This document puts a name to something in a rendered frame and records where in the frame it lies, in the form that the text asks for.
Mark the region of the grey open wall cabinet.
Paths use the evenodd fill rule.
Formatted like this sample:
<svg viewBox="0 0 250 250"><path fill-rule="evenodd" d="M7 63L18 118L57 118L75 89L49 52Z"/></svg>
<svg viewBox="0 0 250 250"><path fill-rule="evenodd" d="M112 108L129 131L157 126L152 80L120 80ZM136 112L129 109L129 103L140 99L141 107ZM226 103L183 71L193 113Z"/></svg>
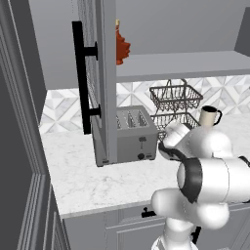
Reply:
<svg viewBox="0 0 250 250"><path fill-rule="evenodd" d="M71 23L81 0L29 0L49 90L77 86ZM114 26L131 44L109 80L134 82L250 74L250 0L90 0L114 62Z"/></svg>

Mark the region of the grey toaster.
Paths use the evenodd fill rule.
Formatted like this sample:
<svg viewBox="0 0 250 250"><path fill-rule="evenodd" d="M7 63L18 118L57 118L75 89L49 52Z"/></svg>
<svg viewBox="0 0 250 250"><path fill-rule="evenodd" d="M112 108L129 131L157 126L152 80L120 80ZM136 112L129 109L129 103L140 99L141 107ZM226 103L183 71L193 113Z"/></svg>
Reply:
<svg viewBox="0 0 250 250"><path fill-rule="evenodd" d="M142 105L119 107L117 121L117 161L154 160L158 131Z"/></svg>

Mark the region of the grey base cabinet door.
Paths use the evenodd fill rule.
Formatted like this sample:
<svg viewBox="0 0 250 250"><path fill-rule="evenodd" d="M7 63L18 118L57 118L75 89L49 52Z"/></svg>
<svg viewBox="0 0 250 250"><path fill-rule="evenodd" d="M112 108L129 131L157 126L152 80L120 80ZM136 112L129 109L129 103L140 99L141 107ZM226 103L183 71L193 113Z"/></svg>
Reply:
<svg viewBox="0 0 250 250"><path fill-rule="evenodd" d="M150 250L162 234L164 220L151 220L106 229L106 250ZM202 229L196 246L199 250L250 250L250 226L230 219L221 229Z"/></svg>

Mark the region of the tall grey pantry cabinet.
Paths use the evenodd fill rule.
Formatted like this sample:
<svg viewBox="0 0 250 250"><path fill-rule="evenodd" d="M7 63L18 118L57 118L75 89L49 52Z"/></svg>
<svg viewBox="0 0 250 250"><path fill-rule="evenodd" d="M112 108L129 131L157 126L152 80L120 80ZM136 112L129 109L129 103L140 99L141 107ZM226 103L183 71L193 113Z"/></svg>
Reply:
<svg viewBox="0 0 250 250"><path fill-rule="evenodd" d="M0 250L70 250L41 142L46 87L28 0L0 0Z"/></svg>

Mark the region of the red condiment bottle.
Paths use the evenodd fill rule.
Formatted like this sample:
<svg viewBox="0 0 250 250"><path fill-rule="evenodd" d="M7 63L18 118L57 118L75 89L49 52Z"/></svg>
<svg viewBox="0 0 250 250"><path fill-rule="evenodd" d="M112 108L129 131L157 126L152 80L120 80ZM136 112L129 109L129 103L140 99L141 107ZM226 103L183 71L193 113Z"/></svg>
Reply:
<svg viewBox="0 0 250 250"><path fill-rule="evenodd" d="M131 44L125 41L125 38L121 36L120 31L120 20L115 22L115 33L116 33L116 64L123 64L123 60L129 57Z"/></svg>

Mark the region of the grey drawer front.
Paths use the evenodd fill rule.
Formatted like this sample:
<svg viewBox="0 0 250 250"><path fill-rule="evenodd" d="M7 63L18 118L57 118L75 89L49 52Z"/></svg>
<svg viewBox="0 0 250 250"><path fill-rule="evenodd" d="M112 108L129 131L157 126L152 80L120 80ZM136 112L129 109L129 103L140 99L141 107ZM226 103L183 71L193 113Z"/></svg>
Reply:
<svg viewBox="0 0 250 250"><path fill-rule="evenodd" d="M117 212L117 224L125 225L125 224L140 223L151 220L164 220L164 217L157 215L153 217L142 218L141 214L144 211L145 207L147 207L148 211L154 211L150 204L137 205L133 207L119 209Z"/></svg>

